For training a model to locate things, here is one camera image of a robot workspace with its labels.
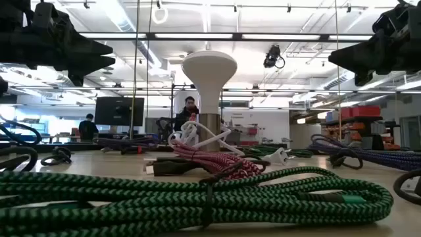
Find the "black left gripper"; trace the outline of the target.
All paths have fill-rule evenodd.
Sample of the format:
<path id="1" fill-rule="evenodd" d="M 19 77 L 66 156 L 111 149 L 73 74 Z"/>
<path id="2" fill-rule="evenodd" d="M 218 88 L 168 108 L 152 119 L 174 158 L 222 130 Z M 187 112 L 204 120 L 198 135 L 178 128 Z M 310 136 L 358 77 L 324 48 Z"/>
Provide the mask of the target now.
<path id="1" fill-rule="evenodd" d="M 57 71 L 67 70 L 75 86 L 83 86 L 86 75 L 115 64 L 112 57 L 78 59 L 76 53 L 108 55 L 113 49 L 80 35 L 73 28 L 32 28 L 31 33 L 36 37 L 31 52 L 31 69 L 51 66 Z"/>

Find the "black monitor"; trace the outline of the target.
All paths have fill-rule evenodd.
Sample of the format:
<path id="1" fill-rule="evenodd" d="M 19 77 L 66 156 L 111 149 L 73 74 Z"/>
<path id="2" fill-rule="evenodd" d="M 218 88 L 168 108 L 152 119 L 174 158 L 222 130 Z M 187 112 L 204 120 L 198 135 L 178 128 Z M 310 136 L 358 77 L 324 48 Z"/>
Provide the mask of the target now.
<path id="1" fill-rule="evenodd" d="M 143 126 L 144 98 L 98 97 L 94 119 L 99 125 Z"/>

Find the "large red storage bin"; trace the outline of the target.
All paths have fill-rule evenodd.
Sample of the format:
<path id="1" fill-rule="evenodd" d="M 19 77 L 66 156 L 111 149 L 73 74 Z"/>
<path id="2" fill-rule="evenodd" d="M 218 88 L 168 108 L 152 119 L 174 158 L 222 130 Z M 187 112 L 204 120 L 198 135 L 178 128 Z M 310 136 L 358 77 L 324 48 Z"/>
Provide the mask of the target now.
<path id="1" fill-rule="evenodd" d="M 353 117 L 379 117 L 381 109 L 378 105 L 364 105 L 352 108 Z"/>

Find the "storage shelf rack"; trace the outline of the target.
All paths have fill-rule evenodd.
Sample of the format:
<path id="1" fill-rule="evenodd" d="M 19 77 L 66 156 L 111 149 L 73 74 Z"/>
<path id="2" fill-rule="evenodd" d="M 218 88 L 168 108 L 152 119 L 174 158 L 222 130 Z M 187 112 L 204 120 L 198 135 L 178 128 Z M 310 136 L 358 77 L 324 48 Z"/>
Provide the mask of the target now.
<path id="1" fill-rule="evenodd" d="M 322 134 L 348 146 L 364 149 L 397 151 L 401 146 L 395 141 L 395 129 L 400 127 L 394 120 L 379 117 L 352 117 L 321 124 Z"/>

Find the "person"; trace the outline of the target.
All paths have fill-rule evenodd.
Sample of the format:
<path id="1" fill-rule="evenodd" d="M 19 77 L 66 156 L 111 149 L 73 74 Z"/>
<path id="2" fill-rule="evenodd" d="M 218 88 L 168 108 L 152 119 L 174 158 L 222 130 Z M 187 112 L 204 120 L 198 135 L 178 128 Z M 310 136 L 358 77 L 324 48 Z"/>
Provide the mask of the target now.
<path id="1" fill-rule="evenodd" d="M 93 118 L 94 116 L 89 113 L 86 115 L 85 120 L 79 123 L 78 132 L 80 133 L 81 142 L 92 142 L 94 136 L 99 133 Z"/>
<path id="2" fill-rule="evenodd" d="M 174 131 L 180 131 L 182 125 L 189 121 L 192 114 L 198 115 L 199 108 L 195 104 L 195 99 L 192 96 L 188 96 L 185 98 L 185 106 L 183 110 L 176 115 Z"/>

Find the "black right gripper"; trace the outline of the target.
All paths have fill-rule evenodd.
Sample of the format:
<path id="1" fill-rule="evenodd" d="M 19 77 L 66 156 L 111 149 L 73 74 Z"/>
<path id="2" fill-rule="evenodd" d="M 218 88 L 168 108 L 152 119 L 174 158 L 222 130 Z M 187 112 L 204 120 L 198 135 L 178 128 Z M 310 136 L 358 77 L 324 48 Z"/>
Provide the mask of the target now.
<path id="1" fill-rule="evenodd" d="M 407 22 L 391 19 L 378 19 L 374 25 L 376 33 L 368 40 L 338 49 L 328 57 L 329 62 L 354 73 L 355 86 L 364 86 L 371 79 L 378 63 L 376 45 L 378 37 L 384 41 L 383 59 L 376 74 L 389 74 L 401 71 L 410 74 L 411 69 L 404 65 L 406 59 L 400 52 L 409 37 Z"/>

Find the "black overhead crossbar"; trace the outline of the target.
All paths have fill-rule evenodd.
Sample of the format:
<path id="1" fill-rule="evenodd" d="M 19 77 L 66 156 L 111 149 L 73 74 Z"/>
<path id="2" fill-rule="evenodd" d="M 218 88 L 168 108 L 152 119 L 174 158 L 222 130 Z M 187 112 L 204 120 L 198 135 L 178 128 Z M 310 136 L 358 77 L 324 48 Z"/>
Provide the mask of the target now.
<path id="1" fill-rule="evenodd" d="M 278 41 L 359 43 L 369 40 L 370 34 L 264 34 L 264 33 L 124 33 L 82 32 L 82 36 L 93 40 L 149 40 L 149 41 Z"/>

